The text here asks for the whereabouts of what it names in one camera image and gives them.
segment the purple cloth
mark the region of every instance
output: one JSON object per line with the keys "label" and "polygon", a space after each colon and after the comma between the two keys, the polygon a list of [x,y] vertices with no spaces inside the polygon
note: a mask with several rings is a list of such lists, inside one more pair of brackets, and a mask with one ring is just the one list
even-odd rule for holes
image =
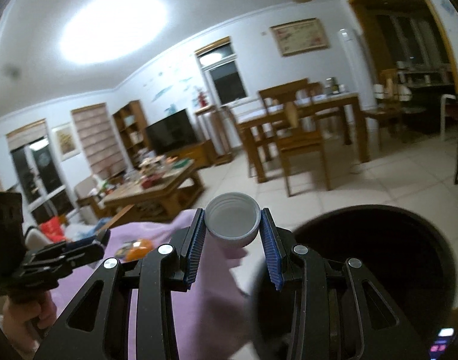
{"label": "purple cloth", "polygon": [[[111,231],[104,259],[113,257],[123,243],[134,239],[150,239],[155,247],[167,243],[175,230],[191,224],[194,215],[195,210],[185,210],[168,225],[139,222],[116,227]],[[172,293],[175,336],[181,360],[227,359],[247,342],[246,298],[229,271],[239,265],[245,254],[244,249],[223,249],[215,238],[206,234],[197,278],[191,290]],[[59,287],[51,291],[58,316],[92,273],[91,267],[84,266],[59,280]],[[130,360],[136,358],[136,306],[137,291],[134,291],[129,319]]]}

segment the black flat screen tv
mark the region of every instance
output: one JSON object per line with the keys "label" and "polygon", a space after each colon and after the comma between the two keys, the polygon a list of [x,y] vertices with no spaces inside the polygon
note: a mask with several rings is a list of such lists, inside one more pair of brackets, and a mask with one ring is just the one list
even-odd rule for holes
{"label": "black flat screen tv", "polygon": [[158,155],[198,142],[185,109],[151,124],[145,131]]}

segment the coffee table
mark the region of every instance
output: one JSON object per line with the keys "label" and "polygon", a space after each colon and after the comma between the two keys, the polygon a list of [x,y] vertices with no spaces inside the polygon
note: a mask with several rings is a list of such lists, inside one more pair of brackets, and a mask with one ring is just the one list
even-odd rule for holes
{"label": "coffee table", "polygon": [[102,201],[111,215],[133,204],[141,221],[168,222],[190,208],[204,189],[194,160],[190,160],[184,167],[168,172],[161,184],[146,190],[140,184],[123,184]]}

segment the trash can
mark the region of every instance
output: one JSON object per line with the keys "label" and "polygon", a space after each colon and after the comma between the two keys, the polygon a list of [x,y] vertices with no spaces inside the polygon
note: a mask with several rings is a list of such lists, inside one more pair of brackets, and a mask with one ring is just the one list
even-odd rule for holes
{"label": "trash can", "polygon": [[[294,234],[298,243],[326,259],[360,259],[429,350],[449,315],[456,288],[451,248],[434,225],[401,208],[363,205],[328,212]],[[251,332],[261,360],[286,358],[292,313],[292,292],[277,292],[262,264],[250,302]]]}

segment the framed picture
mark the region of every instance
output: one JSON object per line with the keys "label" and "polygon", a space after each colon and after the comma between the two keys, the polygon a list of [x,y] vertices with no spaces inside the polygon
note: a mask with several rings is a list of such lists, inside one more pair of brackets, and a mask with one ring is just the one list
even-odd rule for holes
{"label": "framed picture", "polygon": [[54,127],[52,134],[60,161],[65,161],[81,152],[71,123]]}
{"label": "framed picture", "polygon": [[319,19],[305,19],[271,27],[282,56],[293,56],[329,47]]}

